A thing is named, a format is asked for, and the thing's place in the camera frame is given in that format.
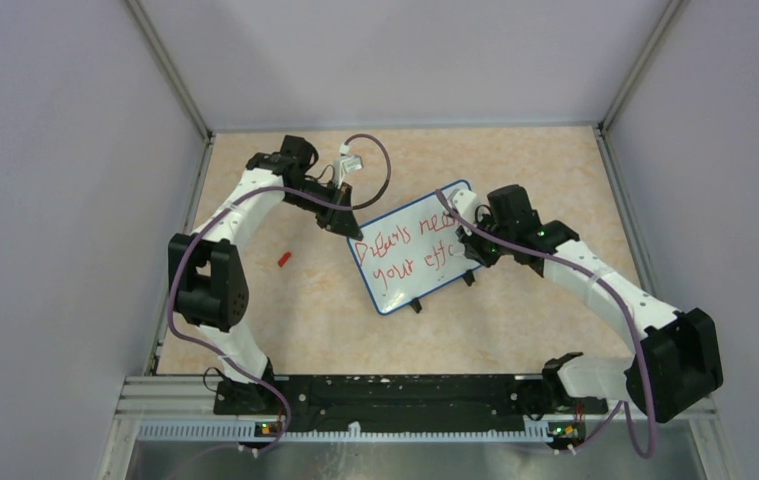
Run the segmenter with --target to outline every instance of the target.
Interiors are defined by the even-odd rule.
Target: blue whiteboard frame
[[[455,181],[453,183],[448,183],[447,185],[444,185],[443,187],[441,187],[441,190],[445,190],[445,189],[447,189],[449,187],[454,187],[456,185],[465,185],[468,190],[473,190],[473,188],[470,186],[470,182],[468,182],[467,180],[464,180],[464,179],[457,180],[457,181]],[[421,202],[423,200],[426,200],[429,197],[434,197],[434,196],[435,196],[435,192],[427,193],[426,195],[424,195],[424,196],[422,196],[420,198],[417,198],[415,200],[412,200],[412,201],[406,203],[405,205],[403,205],[401,207],[397,207],[397,208],[391,210],[390,212],[388,212],[388,213],[386,213],[384,215],[378,216],[378,217],[374,218],[373,220],[370,220],[370,221],[368,221],[366,223],[363,223],[363,224],[359,225],[359,227],[370,226],[371,224],[376,223],[379,220],[382,220],[383,218],[385,218],[385,217],[387,217],[389,215],[393,215],[394,213],[397,213],[400,210],[404,210],[404,209],[408,208],[409,206],[411,206],[411,205],[413,205],[413,204],[415,204],[417,202]],[[411,304],[411,301],[409,301],[408,303],[404,303],[404,304],[400,305],[399,307],[397,307],[397,308],[395,308],[393,310],[389,310],[389,311],[384,312],[384,313],[382,311],[380,311],[379,310],[379,305],[376,303],[376,298],[374,298],[374,296],[373,296],[373,291],[370,290],[370,285],[368,285],[367,278],[364,276],[364,271],[361,268],[359,268],[359,266],[358,266],[358,256],[356,255],[355,250],[353,249],[352,244],[350,243],[350,240],[346,239],[344,241],[347,242],[347,247],[350,249],[350,254],[353,257],[353,263],[355,263],[355,268],[358,269],[358,273],[359,273],[359,275],[361,275],[361,281],[364,282],[364,288],[367,290],[367,293],[370,295],[370,301],[373,302],[373,308],[376,310],[376,313],[378,313],[379,315],[382,315],[383,317],[385,317],[385,316],[388,316],[388,315],[396,312],[397,310],[399,310],[401,308],[405,308],[405,307],[407,307],[407,306],[409,306]],[[477,266],[471,268],[470,271],[479,270],[479,268],[481,266],[482,265],[477,265]],[[425,297],[427,295],[430,295],[435,290],[438,290],[438,289],[441,289],[443,287],[446,287],[450,283],[455,282],[456,280],[462,278],[463,276],[464,276],[464,273],[462,273],[461,275],[459,275],[457,277],[451,278],[451,279],[447,280],[446,282],[444,282],[444,283],[438,285],[437,287],[433,288],[432,290],[429,290],[428,292],[426,292],[426,293],[418,296],[417,298],[420,299],[420,298],[423,298],[423,297]]]

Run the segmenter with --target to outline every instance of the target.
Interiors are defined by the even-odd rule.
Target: cable
[[[214,352],[214,354],[216,354],[217,356],[223,358],[223,361],[227,365],[229,365],[230,367],[232,367],[236,372],[238,372],[239,374],[241,374],[244,377],[248,378],[250,381],[252,381],[254,383],[257,383],[257,384],[261,385],[262,387],[264,387],[265,389],[269,390],[274,396],[276,396],[276,398],[279,399],[279,402],[281,402],[282,406],[285,408],[285,423],[284,423],[283,427],[279,430],[279,432],[277,433],[277,435],[273,439],[273,441],[271,441],[269,444],[267,444],[265,447],[261,448],[260,450],[257,450],[257,452],[253,452],[254,454],[257,454],[257,455],[261,455],[261,454],[269,451],[270,449],[274,448],[279,443],[279,440],[282,439],[282,436],[288,431],[288,427],[290,427],[290,425],[291,425],[291,405],[288,403],[288,400],[285,398],[285,396],[282,395],[282,392],[280,392],[279,390],[277,390],[276,387],[274,387],[273,385],[270,385],[269,383],[265,382],[264,380],[262,380],[262,379],[260,379],[258,377],[255,377],[255,376],[251,375],[249,372],[247,372],[246,370],[244,370],[243,368],[241,368],[241,366],[238,365],[234,360],[232,360],[231,358],[229,358],[226,355],[226,353],[223,352],[223,350],[220,350],[215,345],[212,345],[212,344],[210,344],[210,343],[208,343],[208,342],[206,342],[204,340],[200,340],[198,338],[194,338],[194,337],[185,335],[184,333],[180,332],[176,328],[176,323],[175,323],[175,321],[173,319],[173,309],[176,306],[176,295],[178,294],[178,291],[179,291],[179,283],[180,283],[180,280],[182,278],[182,273],[184,273],[185,268],[188,265],[188,261],[190,260],[191,254],[193,253],[193,251],[197,247],[197,245],[199,245],[199,242],[202,241],[202,239],[205,237],[205,235],[212,228],[214,228],[214,225],[217,225],[218,222],[220,222],[221,220],[223,220],[223,218],[226,217],[226,215],[228,215],[229,212],[232,211],[231,207],[237,207],[241,203],[245,202],[248,198],[251,198],[251,197],[253,197],[255,195],[258,195],[258,194],[261,194],[261,193],[266,193],[266,192],[285,192],[285,193],[288,193],[288,194],[291,194],[291,195],[295,195],[295,196],[300,197],[300,198],[304,198],[306,200],[309,200],[311,202],[314,202],[314,203],[316,203],[318,205],[321,205],[321,206],[324,206],[326,208],[331,208],[332,210],[345,210],[346,211],[346,210],[352,210],[353,209],[352,207],[347,207],[347,206],[343,206],[343,205],[336,205],[334,203],[330,203],[330,202],[326,202],[324,200],[320,200],[319,198],[315,198],[315,197],[313,197],[313,196],[311,196],[311,195],[309,195],[307,193],[303,193],[303,192],[300,192],[299,190],[295,190],[295,189],[289,188],[289,187],[280,187],[280,186],[261,187],[259,189],[253,190],[251,192],[247,192],[247,193],[241,195],[240,197],[238,197],[237,200],[235,200],[234,202],[232,202],[231,205],[230,205],[230,208],[224,208],[220,213],[218,213],[217,215],[215,215],[211,219],[211,221],[208,222],[204,227],[202,227],[202,229],[199,231],[199,233],[197,233],[193,237],[193,239],[191,240],[191,243],[188,245],[188,248],[185,250],[185,253],[182,255],[181,260],[179,260],[179,265],[176,267],[176,274],[173,276],[173,282],[170,285],[170,295],[168,296],[168,299],[167,299],[167,328],[170,330],[170,333],[172,333],[179,340],[184,340],[186,342],[190,342],[190,343],[193,343],[195,345],[199,345],[200,347],[203,347],[203,348],[205,348],[207,350],[210,350],[210,351]],[[179,465],[178,467],[176,467],[176,469],[173,470],[173,472],[170,473],[170,475],[168,475],[167,478],[168,479],[172,478],[173,476],[175,476],[175,474],[179,470],[181,470],[182,468],[184,468],[185,466],[187,466],[189,463],[192,463],[197,458],[202,457],[206,453],[213,452],[215,450],[219,450],[221,448],[226,448],[226,447],[234,447],[234,448],[238,448],[239,450],[243,450],[243,448],[244,448],[242,445],[239,445],[239,446],[235,447],[234,445],[231,445],[231,444],[217,445],[215,447],[208,448],[208,449],[206,449],[206,450],[204,450],[204,451],[202,451],[202,452],[194,455],[189,460],[185,461],[184,463],[182,463],[181,465]]]
[[[611,412],[609,412],[609,416],[606,417],[605,420],[603,420],[603,423],[597,425],[594,428],[594,431],[591,432],[590,435],[588,435],[585,438],[585,441],[580,443],[579,445],[573,447],[573,452],[571,453],[579,453],[580,451],[584,450],[588,445],[594,443],[597,436],[602,432],[604,429],[606,429],[610,423],[612,423],[612,420],[614,420],[615,416],[617,416],[618,412],[620,412],[620,409],[624,407],[624,402],[618,402],[617,405],[615,405],[615,408],[612,409]],[[521,447],[521,446],[515,446],[516,450],[519,450],[524,453],[534,453],[534,454],[543,454],[543,455],[557,455],[558,453],[564,453],[564,452],[570,452],[570,450],[553,450],[551,448],[527,448],[527,447]]]
[[[308,169],[310,170],[311,167],[317,165],[317,162],[320,161],[320,152],[314,148],[314,145],[309,143],[309,146],[311,146],[311,160],[308,161]]]
[[[323,170],[320,170],[320,175],[316,177],[312,177],[311,175],[306,175],[306,178],[311,178],[315,182],[320,183],[320,179],[323,178],[323,175],[326,175],[326,170],[329,170],[330,168],[332,168],[332,165],[326,165],[325,167],[323,167]]]
[[[479,204],[479,205],[476,207],[476,209],[475,209],[475,210],[473,210],[473,218],[475,218],[477,222],[479,221],[479,209],[480,209],[480,208],[485,208],[485,209],[487,209],[487,210],[488,210],[488,215],[491,215],[492,217],[494,216],[494,212],[493,212],[493,211],[491,211],[491,207],[489,207],[488,205],[485,205],[484,203],[480,203],[480,204]]]
[[[570,260],[565,260],[564,258],[556,257],[548,253],[539,252],[531,248],[522,247],[520,245],[516,245],[511,242],[507,242],[505,240],[502,240],[500,238],[497,238],[489,234],[488,232],[485,232],[477,228],[472,223],[463,219],[461,215],[459,215],[458,212],[456,212],[450,206],[450,202],[447,200],[447,197],[444,196],[444,193],[441,190],[435,190],[435,195],[438,198],[438,201],[441,202],[441,205],[444,207],[444,209],[446,209],[446,211],[453,218],[455,218],[462,226],[467,227],[471,232],[479,235],[480,237],[486,240],[489,240],[493,243],[496,243],[497,245],[500,245],[504,248],[508,248],[509,250],[513,250],[515,252],[522,253],[525,255],[531,255],[537,258],[543,258],[544,260],[549,260],[551,262],[564,265],[568,268],[572,268],[582,273],[583,275],[587,276],[588,278],[594,277],[594,272],[583,267],[582,265],[579,265],[578,263],[574,263],[574,262],[571,262]],[[641,384],[644,390],[644,398],[646,399],[644,403],[647,407],[647,423],[649,427],[648,428],[649,433],[647,435],[648,439],[647,439],[646,451],[642,450],[641,446],[638,445],[638,439],[635,436],[635,427],[633,425],[632,415],[629,413],[628,407],[625,409],[626,410],[626,425],[629,428],[629,439],[632,441],[632,447],[635,449],[635,453],[637,453],[638,456],[640,456],[641,458],[650,458],[653,456],[653,454],[656,451],[656,434],[657,434],[658,426],[656,425],[656,408],[652,400],[653,391],[652,391],[652,387],[650,386],[650,375],[647,371],[647,359],[644,357],[644,349],[641,348],[641,339],[638,337],[638,328],[635,326],[635,320],[632,318],[632,314],[629,312],[629,307],[627,307],[626,302],[624,301],[623,297],[620,296],[617,290],[615,290],[614,287],[612,287],[608,282],[606,282],[602,278],[598,279],[597,283],[606,292],[608,292],[609,295],[611,295],[612,299],[614,299],[615,303],[620,308],[626,320],[626,326],[629,329],[629,336],[632,338],[632,344],[635,348],[635,358],[638,361],[638,372],[641,376]]]
[[[209,387],[208,383],[206,383],[205,381],[205,379],[208,378],[209,370],[214,370],[215,372],[217,372],[217,374],[220,375],[220,378],[225,378],[226,374],[223,373],[223,371],[217,367],[208,367],[205,369],[204,372],[202,372],[202,386],[205,387],[205,389],[208,390],[209,392],[217,393],[217,389]]]
[[[350,142],[355,140],[356,138],[366,138],[373,143],[375,143],[379,150],[382,150],[382,155],[385,156],[385,166],[387,168],[386,174],[385,174],[385,182],[382,183],[382,187],[379,188],[379,191],[376,192],[375,195],[373,195],[373,198],[370,200],[359,203],[358,205],[355,205],[352,209],[353,210],[361,210],[363,208],[367,208],[374,203],[378,202],[379,199],[382,197],[382,195],[385,194],[385,190],[388,189],[388,184],[391,183],[391,156],[388,154],[388,150],[385,149],[385,145],[382,144],[382,142],[379,141],[378,138],[374,137],[373,135],[370,135],[369,133],[356,133],[355,135],[350,136],[350,138],[344,140],[344,145],[349,145]]]

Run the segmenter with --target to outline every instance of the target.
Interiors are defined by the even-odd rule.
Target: black bracket
[[[538,211],[532,208],[526,189],[508,185],[488,194],[489,213],[476,221],[476,226],[491,235],[539,252],[553,254],[557,247],[579,235],[564,223],[554,220],[541,224]],[[456,230],[459,242],[464,245],[464,256],[490,267],[503,255],[511,255],[521,265],[528,265],[544,276],[544,261],[538,257],[519,253],[497,245],[478,235],[467,235],[463,227]]]
[[[420,299],[417,297],[412,298],[408,305],[414,310],[414,313],[420,313],[423,310],[423,305],[420,304]]]
[[[677,313],[673,322],[659,330],[649,328],[641,341],[656,421],[665,423],[723,384],[715,322],[695,308]],[[626,390],[638,408],[647,413],[638,362],[626,374]]]
[[[352,187],[349,184],[344,183],[338,188],[332,182],[321,184],[316,178],[308,175],[308,171],[318,160],[317,150],[306,139],[285,135],[278,152],[256,153],[247,162],[246,168],[270,170],[273,174],[281,176],[288,188],[335,205],[352,206]],[[285,194],[285,203],[314,213],[317,226],[324,230],[355,240],[364,238],[352,210],[331,209],[292,193]]]
[[[473,276],[473,270],[468,270],[464,272],[461,278],[462,280],[464,280],[464,283],[466,283],[468,287],[473,285],[473,282],[476,281],[476,277]]]
[[[179,262],[194,236],[177,233],[170,239],[167,260],[171,287]],[[206,264],[211,265],[211,276],[197,271]],[[227,240],[199,242],[179,278],[173,309],[192,325],[228,332],[241,321],[248,304],[249,287],[237,247]]]
[[[267,367],[261,379],[273,384],[273,363],[267,359]],[[273,393],[257,383],[236,382],[223,376],[217,384],[214,400],[215,415],[242,415],[264,413],[277,404]]]

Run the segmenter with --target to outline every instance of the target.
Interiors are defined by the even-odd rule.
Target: white connector
[[[360,155],[341,155],[334,162],[332,162],[332,180],[335,182],[335,185],[340,188],[341,185],[343,185],[344,178],[348,173],[361,170],[362,168],[364,168],[364,160],[362,160]]]
[[[447,196],[447,200],[450,202],[450,205],[459,212],[461,218],[474,225],[476,224],[476,221],[478,220],[476,218],[476,208],[482,203],[479,201],[478,195],[466,188],[457,188],[450,192],[450,195]],[[465,235],[471,235],[471,231],[467,227],[464,227],[464,233]]]

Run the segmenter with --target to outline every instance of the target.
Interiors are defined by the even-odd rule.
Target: beige speckled surface
[[[350,133],[295,134],[317,147],[319,165],[325,165]],[[356,214],[360,223],[460,178],[481,195],[518,183],[544,222],[562,220],[636,282],[590,127],[370,133],[390,151],[394,173],[386,195]],[[276,151],[281,140],[281,133],[218,135],[196,224],[228,196],[255,152]],[[366,164],[347,177],[354,201],[361,202],[381,184],[384,166],[367,140],[353,142],[352,149]],[[279,268],[286,251],[293,256]],[[419,315],[406,308],[383,317],[345,240],[317,228],[308,212],[276,207],[241,257],[251,292],[244,321],[251,322],[277,373],[519,373],[540,371],[544,361],[569,351],[627,353],[579,300],[508,259],[479,270],[472,288],[459,281],[430,295]],[[179,323],[182,331],[195,333]],[[201,373],[217,364],[200,347],[168,335],[159,373]]]

